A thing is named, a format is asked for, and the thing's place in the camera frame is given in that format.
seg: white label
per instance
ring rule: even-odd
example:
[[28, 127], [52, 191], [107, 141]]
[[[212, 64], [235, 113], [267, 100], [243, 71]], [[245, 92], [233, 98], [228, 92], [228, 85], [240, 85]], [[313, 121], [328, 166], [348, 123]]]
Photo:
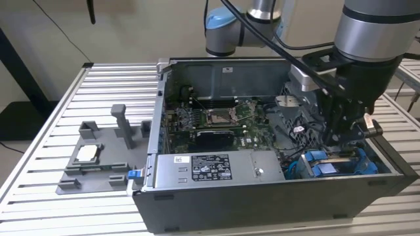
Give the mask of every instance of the white label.
[[301, 126], [293, 128], [293, 133], [300, 133], [301, 131], [304, 131], [304, 128]]
[[221, 72], [223, 72], [223, 73], [232, 73], [232, 72], [233, 72], [233, 67], [224, 67], [224, 68], [221, 69]]
[[364, 119], [365, 119], [367, 128], [368, 128], [368, 129], [375, 128], [371, 115], [369, 115], [368, 113], [365, 113], [363, 117], [364, 117]]
[[77, 153], [77, 160], [79, 161], [89, 161], [91, 159], [95, 158], [97, 152], [97, 146], [96, 145], [84, 145], [79, 149]]
[[175, 156], [173, 163], [189, 163], [189, 156]]

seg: black plastic part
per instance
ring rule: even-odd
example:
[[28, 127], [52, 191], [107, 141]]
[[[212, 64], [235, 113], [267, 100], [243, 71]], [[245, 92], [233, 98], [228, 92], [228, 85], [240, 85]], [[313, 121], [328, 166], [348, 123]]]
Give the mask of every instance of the black plastic part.
[[191, 85], [181, 85], [180, 88], [179, 88], [179, 100], [188, 103], [189, 101], [189, 97], [191, 97], [191, 93], [192, 91], [189, 90], [191, 89]]
[[0, 141], [33, 140], [44, 123], [31, 102], [9, 103], [0, 113]]
[[108, 183], [112, 187], [115, 186], [127, 186], [127, 177], [125, 175], [109, 176]]
[[173, 200], [173, 198], [175, 198], [173, 194], [155, 195], [153, 196], [155, 201]]
[[111, 169], [113, 172], [128, 172], [131, 171], [131, 167], [127, 162], [113, 163]]
[[67, 167], [65, 170], [64, 170], [64, 173], [68, 176], [75, 176], [75, 175], [81, 175], [83, 174], [80, 167]]
[[196, 136], [196, 148], [219, 150], [231, 147], [233, 141], [235, 134], [232, 131], [208, 131]]
[[404, 58], [412, 59], [412, 60], [420, 60], [420, 55], [419, 54], [413, 54], [413, 53], [404, 53]]
[[61, 189], [76, 189], [80, 188], [80, 182], [76, 178], [60, 180], [59, 182], [59, 188]]
[[[344, 57], [335, 54], [335, 59]], [[403, 56], [384, 62], [359, 62], [347, 64], [336, 70], [336, 81], [344, 87], [344, 97], [361, 101], [373, 113], [375, 101], [385, 92], [391, 78]]]
[[331, 61], [323, 61], [321, 57], [332, 56], [333, 53], [337, 53], [337, 49], [328, 48], [319, 50], [316, 52], [308, 53], [303, 55], [301, 61], [309, 66], [309, 68], [315, 71], [325, 71], [337, 67], [341, 67], [347, 64], [353, 63], [355, 61], [345, 58], [345, 57], [337, 57], [335, 60]]
[[95, 18], [93, 0], [85, 0], [85, 2], [87, 2], [87, 10], [89, 12], [91, 23], [92, 25], [95, 25], [96, 18]]
[[97, 131], [97, 125], [95, 121], [83, 121], [79, 127], [80, 137], [83, 139], [95, 139], [93, 131]]
[[375, 137], [377, 135], [383, 135], [383, 128], [381, 128], [379, 122], [373, 119], [372, 123], [373, 123], [373, 128], [368, 129], [364, 127], [365, 128], [365, 132], [364, 132], [365, 138], [371, 138], [371, 137]]
[[219, 53], [219, 52], [213, 52], [211, 49], [205, 48], [205, 51], [208, 54], [216, 56], [216, 57], [228, 57], [235, 53], [235, 50], [227, 53]]
[[136, 195], [139, 195], [139, 194], [141, 194], [141, 190], [135, 190], [135, 191], [132, 192], [132, 195], [133, 195], [133, 196], [136, 196]]
[[343, 8], [343, 14], [357, 21], [376, 24], [403, 24], [420, 20], [420, 13], [403, 16], [372, 16], [353, 11], [347, 6]]
[[115, 129], [116, 135], [124, 138], [127, 149], [132, 149], [135, 143], [132, 140], [129, 121], [125, 119], [125, 109], [124, 104], [113, 104], [111, 107], [111, 115], [117, 119], [119, 129]]
[[[263, 19], [259, 19], [256, 17], [253, 17], [252, 15], [249, 15], [249, 13], [247, 13], [247, 19], [252, 22], [256, 22], [259, 24], [264, 24], [264, 25], [268, 25], [271, 24], [271, 21], [269, 20], [263, 20]], [[277, 19], [273, 19], [273, 23], [275, 22], [279, 22], [280, 21], [280, 17]]]
[[92, 68], [93, 62], [85, 62], [81, 68]]
[[199, 102], [192, 100], [192, 108], [201, 109], [213, 109], [213, 108], [232, 108], [236, 106], [235, 99], [225, 100], [200, 100]]
[[143, 186], [144, 177], [141, 177], [141, 178], [135, 178], [135, 179], [133, 179], [133, 182], [135, 182], [135, 184], [137, 184], [139, 186]]
[[152, 129], [152, 121], [151, 120], [143, 120], [141, 121], [141, 137], [148, 138], [151, 136], [151, 129]]

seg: aluminum extrusion table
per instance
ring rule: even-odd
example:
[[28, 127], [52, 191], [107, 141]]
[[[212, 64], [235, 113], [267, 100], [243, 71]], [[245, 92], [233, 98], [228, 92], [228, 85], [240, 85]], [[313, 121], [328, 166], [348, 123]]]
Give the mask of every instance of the aluminum extrusion table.
[[403, 59], [395, 75], [416, 91], [420, 92], [420, 61]]
[[[152, 235], [125, 191], [56, 195], [55, 190], [79, 139], [81, 121], [95, 120], [100, 127], [116, 126], [109, 115], [116, 103], [127, 105], [125, 116], [131, 124], [151, 119], [156, 76], [156, 64], [152, 63], [95, 64], [80, 71], [0, 190], [0, 236]], [[376, 102], [375, 118], [384, 128], [387, 140], [420, 174], [419, 122], [388, 95]], [[375, 201], [353, 219], [200, 233], [201, 236], [420, 235], [420, 181], [397, 196]]]

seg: silver robot arm segment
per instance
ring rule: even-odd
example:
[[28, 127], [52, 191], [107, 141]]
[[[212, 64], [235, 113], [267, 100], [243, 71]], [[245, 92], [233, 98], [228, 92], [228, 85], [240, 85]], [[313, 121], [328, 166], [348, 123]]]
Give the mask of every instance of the silver robot arm segment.
[[357, 61], [387, 61], [403, 55], [420, 29], [420, 1], [345, 0], [335, 44]]
[[[280, 9], [273, 11], [273, 23], [269, 15], [273, 0], [253, 0], [252, 7], [244, 13], [247, 20], [268, 37], [273, 37], [273, 27], [280, 22]], [[207, 17], [207, 53], [209, 56], [227, 57], [236, 47], [264, 47], [265, 44], [247, 30], [225, 7], [213, 9]]]

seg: motherboard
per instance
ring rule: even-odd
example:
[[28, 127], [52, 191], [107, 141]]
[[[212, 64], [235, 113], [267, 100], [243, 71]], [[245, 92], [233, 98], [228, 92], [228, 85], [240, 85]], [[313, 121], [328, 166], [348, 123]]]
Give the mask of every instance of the motherboard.
[[276, 135], [257, 99], [199, 101], [172, 104], [167, 110], [169, 153], [279, 151]]

